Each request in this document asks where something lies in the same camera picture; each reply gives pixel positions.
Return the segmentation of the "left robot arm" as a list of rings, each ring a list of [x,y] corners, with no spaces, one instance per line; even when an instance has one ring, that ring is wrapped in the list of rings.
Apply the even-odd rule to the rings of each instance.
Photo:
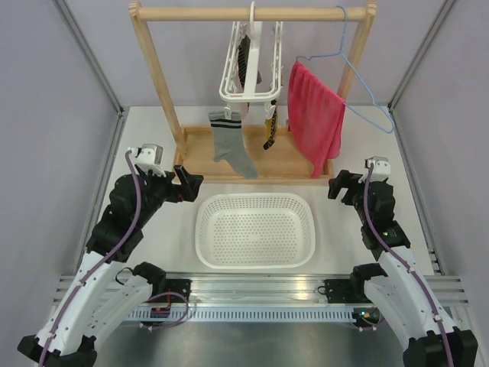
[[[164,203],[196,200],[201,175],[181,166],[159,176],[131,165],[109,194],[109,204],[92,230],[76,277],[55,314],[18,351],[40,366],[92,366],[105,340],[140,304],[188,302],[188,289],[167,286],[166,273],[148,262],[131,269],[130,278],[103,306],[107,286],[126,267],[142,241],[142,229]]]

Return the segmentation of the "black white-striped sock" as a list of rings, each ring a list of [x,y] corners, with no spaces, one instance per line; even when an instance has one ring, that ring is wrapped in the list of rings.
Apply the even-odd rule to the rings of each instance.
[[[238,45],[238,78],[241,84],[241,88],[244,89],[245,81],[247,76],[248,69],[248,55],[250,50],[251,39],[246,34],[242,39],[240,44]]]

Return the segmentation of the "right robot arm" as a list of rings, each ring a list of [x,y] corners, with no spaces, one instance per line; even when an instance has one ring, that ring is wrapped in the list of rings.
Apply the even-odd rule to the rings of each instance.
[[[375,261],[353,268],[350,295],[371,301],[393,330],[403,348],[405,366],[473,366],[478,341],[461,329],[436,298],[419,271],[400,224],[394,218],[393,186],[342,170],[329,181],[328,197],[340,190],[342,202],[361,220],[361,237]]]

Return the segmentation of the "white plastic clip hanger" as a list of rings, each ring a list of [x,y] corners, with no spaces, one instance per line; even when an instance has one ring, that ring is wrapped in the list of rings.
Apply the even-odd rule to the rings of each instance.
[[[261,52],[261,34],[263,23],[255,20],[255,2],[251,3],[249,22],[235,21],[232,23],[232,32],[228,44],[225,66],[219,86],[219,95],[226,103],[224,107],[225,117],[230,118],[232,112],[240,112],[240,104],[248,102],[264,105],[265,117],[270,112],[270,102],[277,100],[282,90],[282,37],[283,22],[277,21],[272,26],[274,36],[272,46],[271,83],[266,92],[257,91],[258,64]],[[248,35],[251,39],[248,55],[248,69],[244,85],[238,78],[238,45],[241,39]]]

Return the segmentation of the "grey striped-cuff sock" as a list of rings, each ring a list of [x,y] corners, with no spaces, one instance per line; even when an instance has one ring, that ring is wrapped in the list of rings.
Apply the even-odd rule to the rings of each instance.
[[[258,178],[258,169],[245,149],[241,114],[232,112],[230,118],[226,118],[224,111],[210,112],[208,119],[214,141],[214,162],[227,161],[240,177]]]

